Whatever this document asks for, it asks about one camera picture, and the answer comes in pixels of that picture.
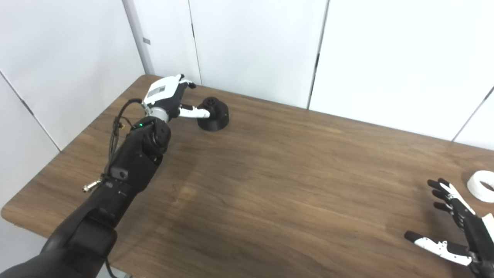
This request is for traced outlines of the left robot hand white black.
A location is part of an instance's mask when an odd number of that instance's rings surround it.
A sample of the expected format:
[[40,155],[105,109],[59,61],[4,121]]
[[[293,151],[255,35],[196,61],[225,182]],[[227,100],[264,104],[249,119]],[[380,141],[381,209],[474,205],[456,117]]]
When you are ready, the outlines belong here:
[[178,117],[210,118],[212,113],[207,109],[182,104],[187,88],[194,89],[196,84],[185,79],[182,74],[155,81],[141,103],[146,116],[158,118],[166,123]]

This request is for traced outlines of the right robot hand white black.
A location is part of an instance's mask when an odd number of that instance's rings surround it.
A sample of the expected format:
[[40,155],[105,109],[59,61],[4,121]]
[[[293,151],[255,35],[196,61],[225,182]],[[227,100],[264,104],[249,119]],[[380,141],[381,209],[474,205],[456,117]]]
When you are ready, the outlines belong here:
[[448,213],[457,227],[464,233],[468,245],[450,241],[435,241],[413,231],[404,233],[404,238],[416,246],[445,260],[466,266],[476,278],[494,276],[493,215],[477,215],[458,190],[443,178],[427,180],[432,194],[441,202],[434,202],[436,209]]

